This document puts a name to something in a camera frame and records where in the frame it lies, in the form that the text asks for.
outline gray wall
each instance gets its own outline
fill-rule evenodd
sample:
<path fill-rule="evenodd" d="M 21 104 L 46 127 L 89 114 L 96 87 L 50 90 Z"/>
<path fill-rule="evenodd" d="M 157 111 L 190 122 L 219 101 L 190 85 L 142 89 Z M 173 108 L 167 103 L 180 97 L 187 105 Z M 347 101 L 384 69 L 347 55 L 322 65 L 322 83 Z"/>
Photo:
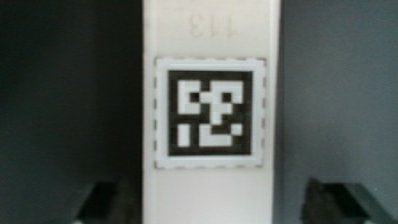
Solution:
<path fill-rule="evenodd" d="M 309 177 L 361 182 L 398 218 L 398 1 L 284 0 L 284 204 Z"/>
<path fill-rule="evenodd" d="M 87 189 L 141 186 L 141 1 L 0 1 L 0 223 L 71 223 Z"/>

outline white panel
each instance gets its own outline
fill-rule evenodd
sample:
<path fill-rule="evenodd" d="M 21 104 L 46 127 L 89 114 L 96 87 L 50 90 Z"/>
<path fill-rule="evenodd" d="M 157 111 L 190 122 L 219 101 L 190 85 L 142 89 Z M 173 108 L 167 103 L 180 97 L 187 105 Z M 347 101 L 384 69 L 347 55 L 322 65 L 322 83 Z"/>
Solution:
<path fill-rule="evenodd" d="M 144 224 L 272 223 L 279 4 L 279 0 L 144 1 Z M 164 57 L 267 61 L 267 82 L 254 82 L 267 95 L 254 108 L 265 120 L 252 121 L 252 127 L 267 130 L 252 133 L 263 140 L 254 142 L 254 150 L 265 148 L 261 166 L 236 167 L 231 162 L 229 168 L 157 168 L 155 148 L 165 141 L 157 136 L 167 130 L 155 130 L 165 119 L 155 119 L 155 87 L 165 91 L 155 81 L 155 61 Z M 165 103 L 158 100 L 157 108 Z"/>

